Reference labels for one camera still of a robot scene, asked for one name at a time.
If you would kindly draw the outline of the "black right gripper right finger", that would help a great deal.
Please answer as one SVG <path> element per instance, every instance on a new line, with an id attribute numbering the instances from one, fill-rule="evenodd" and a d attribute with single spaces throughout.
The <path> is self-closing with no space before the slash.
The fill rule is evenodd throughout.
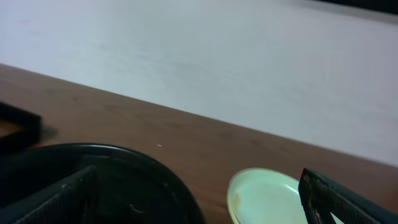
<path id="1" fill-rule="evenodd" d="M 305 168 L 298 184 L 309 224 L 397 224 L 397 214 L 382 208 L 321 173 Z"/>

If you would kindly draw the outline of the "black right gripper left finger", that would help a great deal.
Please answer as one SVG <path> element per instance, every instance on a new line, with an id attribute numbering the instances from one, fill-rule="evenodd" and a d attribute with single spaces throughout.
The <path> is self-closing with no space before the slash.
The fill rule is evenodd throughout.
<path id="1" fill-rule="evenodd" d="M 93 223 L 98 206 L 97 169 L 88 166 L 1 209 L 1 223 Z"/>

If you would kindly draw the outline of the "round black tray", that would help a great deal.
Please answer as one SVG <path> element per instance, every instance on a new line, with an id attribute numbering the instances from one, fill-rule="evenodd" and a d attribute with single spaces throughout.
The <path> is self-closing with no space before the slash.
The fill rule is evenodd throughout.
<path id="1" fill-rule="evenodd" d="M 93 223 L 200 224 L 202 212 L 170 169 L 137 151 L 105 144 L 58 144 L 1 158 L 1 209 L 88 166 L 98 175 Z"/>

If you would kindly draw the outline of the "rectangular black water tray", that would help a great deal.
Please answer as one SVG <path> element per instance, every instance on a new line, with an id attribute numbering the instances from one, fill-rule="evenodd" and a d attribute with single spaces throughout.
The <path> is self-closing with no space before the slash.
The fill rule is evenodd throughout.
<path id="1" fill-rule="evenodd" d="M 1 121 L 17 129 L 1 136 L 1 156 L 16 154 L 41 140 L 41 116 L 1 102 Z"/>

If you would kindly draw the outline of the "light blue plastic plate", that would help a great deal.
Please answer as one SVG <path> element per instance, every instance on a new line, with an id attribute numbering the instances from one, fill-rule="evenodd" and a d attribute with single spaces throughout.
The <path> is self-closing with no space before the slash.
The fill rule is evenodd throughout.
<path id="1" fill-rule="evenodd" d="M 227 206 L 234 224 L 307 224 L 299 181 L 264 168 L 248 168 L 229 182 Z"/>

